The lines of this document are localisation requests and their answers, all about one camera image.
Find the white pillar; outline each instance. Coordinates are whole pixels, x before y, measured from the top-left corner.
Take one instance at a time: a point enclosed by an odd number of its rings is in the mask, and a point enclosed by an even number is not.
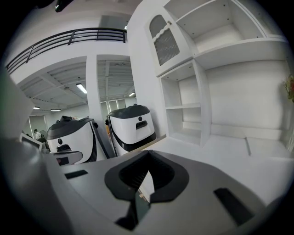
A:
[[[98,124],[98,133],[109,157],[115,157],[106,132],[105,120],[102,117],[98,87],[97,55],[88,55],[86,62],[86,87],[89,105],[89,117]]]

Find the balcony railing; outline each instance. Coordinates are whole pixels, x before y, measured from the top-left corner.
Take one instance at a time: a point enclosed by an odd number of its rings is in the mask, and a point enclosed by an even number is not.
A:
[[[46,51],[63,45],[71,45],[76,42],[119,41],[125,43],[126,32],[126,30],[115,28],[80,28],[55,34],[19,53],[7,64],[6,69],[8,73],[13,73],[21,65]]]

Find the fluorescent light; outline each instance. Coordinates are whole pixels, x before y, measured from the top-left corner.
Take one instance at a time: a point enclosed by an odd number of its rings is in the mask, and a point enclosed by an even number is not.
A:
[[[84,92],[85,94],[87,94],[87,90],[83,87],[83,85],[81,83],[78,83],[77,84],[77,87],[82,91]]]

